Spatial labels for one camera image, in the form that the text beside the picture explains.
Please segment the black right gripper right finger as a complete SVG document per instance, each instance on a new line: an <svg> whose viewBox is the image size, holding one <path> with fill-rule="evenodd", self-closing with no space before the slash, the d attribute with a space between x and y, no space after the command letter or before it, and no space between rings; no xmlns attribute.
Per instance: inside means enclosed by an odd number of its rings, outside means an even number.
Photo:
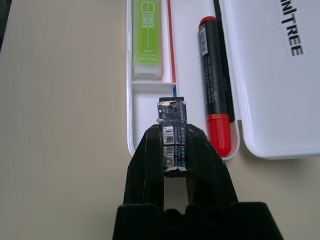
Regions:
<svg viewBox="0 0 320 240"><path fill-rule="evenodd" d="M224 160L204 131L187 125L187 197L202 209L226 209L238 197Z"/></svg>

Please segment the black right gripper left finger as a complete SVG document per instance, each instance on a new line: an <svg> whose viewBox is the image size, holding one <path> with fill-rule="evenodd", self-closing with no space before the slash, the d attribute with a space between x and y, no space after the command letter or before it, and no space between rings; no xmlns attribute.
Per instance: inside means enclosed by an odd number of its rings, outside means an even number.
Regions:
<svg viewBox="0 0 320 240"><path fill-rule="evenodd" d="M128 165L123 203L164 209L163 143L158 124L144 132Z"/></svg>

